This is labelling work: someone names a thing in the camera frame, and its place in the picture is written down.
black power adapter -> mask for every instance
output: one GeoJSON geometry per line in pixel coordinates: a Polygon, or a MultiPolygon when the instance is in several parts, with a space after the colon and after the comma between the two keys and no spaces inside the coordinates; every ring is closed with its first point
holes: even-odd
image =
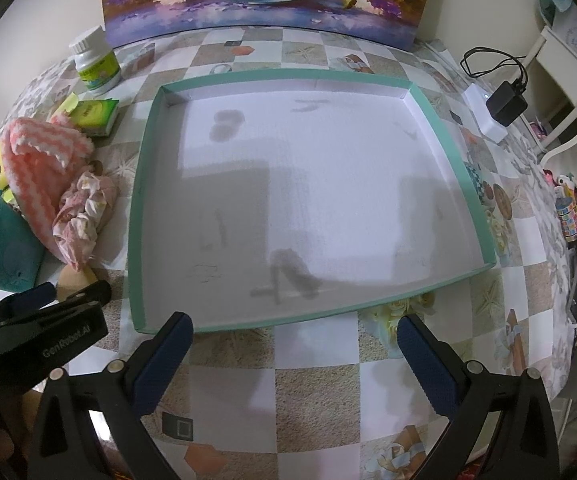
{"type": "Polygon", "coordinates": [[[526,67],[524,67],[524,65],[522,65],[520,62],[520,59],[523,59],[524,57],[526,56],[511,56],[503,50],[497,50],[496,48],[490,48],[488,46],[476,46],[475,48],[472,48],[468,52],[464,53],[460,62],[463,71],[473,79],[477,79],[491,72],[494,72],[503,66],[516,65],[519,68],[519,77],[512,83],[504,81],[501,85],[499,85],[499,88],[493,92],[493,95],[489,97],[488,101],[486,101],[486,107],[491,113],[492,118],[502,126],[510,126],[510,123],[512,123],[528,108],[526,99],[524,99],[522,96],[526,90],[526,85],[528,84],[528,72],[526,72],[526,67]],[[481,52],[502,54],[502,56],[505,56],[505,58],[489,70],[473,72],[471,67],[468,65],[468,58],[473,54],[479,54],[481,52]]]}
{"type": "Polygon", "coordinates": [[[528,104],[519,89],[504,81],[488,98],[486,107],[499,124],[510,126],[528,108],[528,104]]]}

white pill bottle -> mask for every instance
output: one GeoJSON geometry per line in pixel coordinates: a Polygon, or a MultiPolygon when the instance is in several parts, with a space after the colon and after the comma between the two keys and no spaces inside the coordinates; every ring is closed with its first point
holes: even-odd
{"type": "Polygon", "coordinates": [[[106,41],[101,26],[79,35],[70,48],[75,54],[75,68],[91,94],[102,95],[120,82],[122,75],[118,58],[106,41]]]}

table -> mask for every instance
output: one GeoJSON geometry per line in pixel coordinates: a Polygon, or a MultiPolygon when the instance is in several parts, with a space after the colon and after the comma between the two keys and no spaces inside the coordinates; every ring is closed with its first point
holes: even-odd
{"type": "MultiPolygon", "coordinates": [[[[130,319],[127,218],[140,139],[163,83],[227,70],[287,67],[409,79],[430,100],[479,179],[497,248],[494,269],[432,294],[359,313],[196,336],[155,414],[143,418],[182,478],[403,478],[446,426],[389,329],[408,312],[423,316],[462,359],[474,358],[507,374],[533,366],[542,373],[549,398],[561,390],[574,325],[565,312],[569,263],[555,200],[521,122],[511,125],[499,144],[482,136],[461,96],[470,81],[441,42],[417,44],[408,53],[327,32],[232,27],[145,40],[117,54],[124,81],[107,97],[120,100],[118,125],[94,155],[120,189],[91,265],[113,288],[113,300],[104,309],[109,333],[70,363],[70,373],[101,369],[147,338],[133,330],[130,319]],[[184,458],[194,449],[162,433],[163,411],[193,420],[194,442],[214,446],[226,460],[218,474],[190,468],[184,458]]],[[[83,90],[73,65],[62,62],[28,86],[7,120],[46,118],[55,102],[83,90]]],[[[55,280],[59,269],[47,257],[40,280],[55,280]]],[[[183,298],[181,290],[181,309],[183,298]]],[[[490,434],[484,434],[480,447],[490,434]]]]}

wall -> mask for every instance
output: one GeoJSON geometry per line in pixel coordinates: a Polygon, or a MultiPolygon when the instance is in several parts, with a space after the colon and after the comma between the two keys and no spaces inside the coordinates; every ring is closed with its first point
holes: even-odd
{"type": "MultiPolygon", "coordinates": [[[[419,36],[441,38],[458,61],[480,44],[521,55],[543,26],[534,8],[535,0],[428,0],[419,36]]],[[[16,0],[0,20],[0,123],[31,79],[67,56],[77,34],[102,22],[100,0],[16,0]]],[[[491,63],[482,57],[473,67],[491,63]]],[[[549,110],[561,94],[535,65],[526,96],[549,110]]]]}
{"type": "Polygon", "coordinates": [[[15,0],[0,20],[0,124],[24,87],[101,25],[101,0],[15,0]]]}
{"type": "MultiPolygon", "coordinates": [[[[525,56],[543,29],[536,0],[428,0],[417,36],[423,40],[440,38],[457,62],[474,46],[490,46],[525,56]]],[[[473,70],[492,68],[500,60],[496,54],[476,54],[469,60],[473,70]]],[[[511,77],[513,70],[502,69],[491,81],[511,77]]],[[[563,93],[537,64],[529,70],[529,86],[524,94],[543,116],[563,93]]]]}

colorful tape roll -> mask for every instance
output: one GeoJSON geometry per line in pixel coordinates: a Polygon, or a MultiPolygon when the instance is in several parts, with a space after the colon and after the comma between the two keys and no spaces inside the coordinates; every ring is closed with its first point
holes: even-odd
{"type": "Polygon", "coordinates": [[[561,230],[567,242],[577,240],[577,210],[575,201],[571,197],[558,198],[555,209],[561,221],[561,230]]]}

